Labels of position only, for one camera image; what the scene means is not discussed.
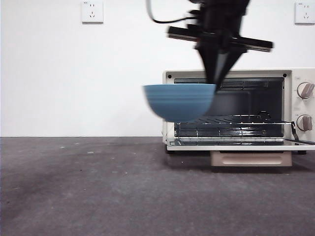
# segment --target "oven foot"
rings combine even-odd
[[[299,155],[306,155],[306,151],[297,151],[297,154],[299,154]]]
[[[164,145],[164,149],[165,149],[166,154],[173,154],[175,152],[175,151],[167,150],[167,145]]]

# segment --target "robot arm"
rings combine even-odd
[[[168,36],[197,43],[195,48],[202,58],[207,83],[219,87],[231,67],[247,50],[270,52],[273,48],[272,42],[239,35],[242,17],[250,0],[190,1],[200,4],[200,9],[190,11],[191,17],[176,21],[195,19],[195,22],[188,24],[187,28],[169,27]]]

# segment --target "white wall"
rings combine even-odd
[[[163,20],[197,7],[152,1]],[[275,49],[234,68],[315,67],[315,26],[294,25],[294,2],[251,1],[242,35]],[[201,69],[193,43],[166,38],[144,0],[107,0],[103,25],[81,24],[80,3],[1,1],[2,136],[159,136],[141,86],[161,83],[167,69]]]

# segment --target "cable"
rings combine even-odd
[[[151,18],[151,20],[153,20],[155,23],[158,23],[158,24],[170,24],[170,23],[184,21],[184,20],[188,20],[188,19],[197,19],[196,17],[184,17],[181,19],[173,20],[173,21],[158,21],[158,20],[154,19],[154,16],[152,14],[151,0],[146,0],[146,6],[147,6],[147,12],[148,12],[149,17]]]

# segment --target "blue bowl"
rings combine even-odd
[[[169,122],[191,122],[209,110],[216,85],[163,84],[143,88],[151,109],[159,117]]]

